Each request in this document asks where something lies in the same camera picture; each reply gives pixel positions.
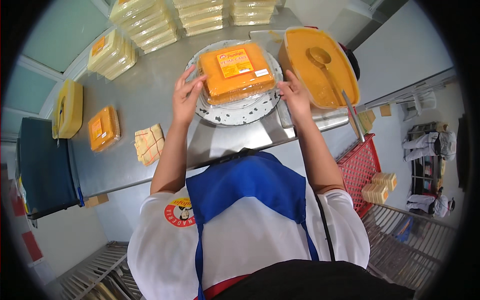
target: red plastic crate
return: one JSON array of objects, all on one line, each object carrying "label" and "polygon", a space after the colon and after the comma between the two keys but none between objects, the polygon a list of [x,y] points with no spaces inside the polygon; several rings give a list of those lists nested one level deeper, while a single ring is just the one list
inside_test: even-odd
[{"label": "red plastic crate", "polygon": [[365,142],[359,143],[339,161],[338,167],[343,174],[343,183],[352,196],[353,208],[360,217],[370,209],[371,203],[364,201],[361,189],[372,181],[372,176],[382,172],[377,150],[373,144],[374,133],[365,135]]}]

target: white uniform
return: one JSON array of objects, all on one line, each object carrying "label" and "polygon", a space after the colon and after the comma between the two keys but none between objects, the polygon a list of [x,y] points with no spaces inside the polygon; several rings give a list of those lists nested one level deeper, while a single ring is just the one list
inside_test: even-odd
[{"label": "white uniform", "polygon": [[[319,195],[336,260],[366,268],[370,244],[350,195],[333,190]],[[193,300],[198,295],[195,251],[198,231],[186,188],[160,192],[142,204],[140,222],[128,247],[128,264],[147,300]],[[321,261],[330,260],[320,210],[306,187],[306,224]],[[310,260],[305,230],[255,197],[236,201],[205,224],[203,288],[215,295],[235,280],[272,264]]]},{"label": "white uniform", "polygon": [[[407,208],[418,208],[428,213],[428,207],[435,201],[435,197],[428,195],[411,195],[408,197]],[[448,198],[441,195],[435,203],[434,215],[443,218],[448,212]]]},{"label": "white uniform", "polygon": [[406,161],[411,161],[423,156],[437,156],[435,152],[435,140],[440,142],[440,156],[446,161],[451,161],[456,154],[456,135],[449,131],[448,126],[445,132],[431,132],[413,141],[402,144],[404,149],[414,149],[405,156]]},{"label": "white uniform", "polygon": [[437,137],[438,132],[431,132],[413,141],[403,143],[402,147],[404,149],[414,149],[405,156],[405,160],[411,161],[423,156],[437,156],[433,146]]}]

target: yellow ladle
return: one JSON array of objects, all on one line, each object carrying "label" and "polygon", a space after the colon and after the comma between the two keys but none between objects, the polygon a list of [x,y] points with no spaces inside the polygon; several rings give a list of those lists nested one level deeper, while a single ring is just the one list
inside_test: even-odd
[{"label": "yellow ladle", "polygon": [[[335,94],[335,98],[337,99],[338,105],[343,106],[343,102],[341,101],[340,95],[338,94],[337,91],[337,84],[336,80],[332,78],[330,75],[330,72],[328,71],[326,65],[332,62],[332,57],[330,54],[328,54],[327,51],[320,47],[312,47],[307,49],[307,56],[311,62],[317,67],[319,67],[322,72],[325,74],[325,77],[328,80],[328,84],[332,87],[332,91]],[[345,93],[344,89],[342,90],[342,96],[345,99],[345,103],[347,104],[348,109],[350,110],[350,114],[352,115],[353,121],[355,123],[355,127],[357,127],[357,132],[359,133],[360,140],[362,142],[365,141],[365,138],[363,137],[363,134],[361,134],[361,129],[360,129],[360,121],[357,117],[357,114],[355,113],[352,103],[350,102],[350,99],[348,98],[347,94]]]}]

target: cake label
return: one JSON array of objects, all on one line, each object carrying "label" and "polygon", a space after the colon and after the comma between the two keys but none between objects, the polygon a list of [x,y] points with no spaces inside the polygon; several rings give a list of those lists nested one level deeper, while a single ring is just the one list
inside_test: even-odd
[{"label": "cake label", "polygon": [[257,77],[268,75],[268,70],[263,69],[263,70],[260,70],[260,71],[255,71],[255,75],[257,75]]},{"label": "cake label", "polygon": [[92,125],[93,139],[96,140],[96,138],[99,137],[101,134],[102,134],[102,123],[101,123],[100,119],[98,119]]},{"label": "cake label", "polygon": [[252,62],[243,48],[218,54],[216,59],[225,78],[254,71]]},{"label": "cake label", "polygon": [[92,57],[95,56],[101,49],[103,49],[103,46],[105,45],[105,36],[102,36],[101,39],[99,39],[95,44],[92,46]]}]

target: metal shelf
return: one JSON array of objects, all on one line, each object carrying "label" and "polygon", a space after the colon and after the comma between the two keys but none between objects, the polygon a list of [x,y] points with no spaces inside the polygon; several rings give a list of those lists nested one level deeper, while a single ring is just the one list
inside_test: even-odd
[{"label": "metal shelf", "polygon": [[128,243],[122,242],[111,242],[103,246],[48,284],[47,290],[57,299],[90,299],[90,291],[109,276],[107,284],[108,280],[118,281],[119,293],[125,294],[131,300],[139,300],[142,294],[126,264],[127,247]]}]

